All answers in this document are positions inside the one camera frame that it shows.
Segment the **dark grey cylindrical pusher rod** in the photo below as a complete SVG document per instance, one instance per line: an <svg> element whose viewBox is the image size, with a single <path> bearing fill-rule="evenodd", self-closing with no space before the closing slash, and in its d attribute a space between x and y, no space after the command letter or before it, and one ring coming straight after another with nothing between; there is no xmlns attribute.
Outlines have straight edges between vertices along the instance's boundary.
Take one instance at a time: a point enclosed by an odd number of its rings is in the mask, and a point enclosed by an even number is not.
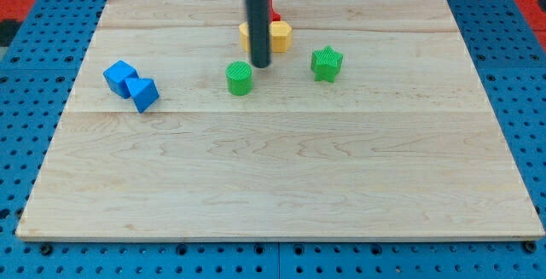
<svg viewBox="0 0 546 279"><path fill-rule="evenodd" d="M271 63L270 15L268 0L245 0L252 64L266 68Z"/></svg>

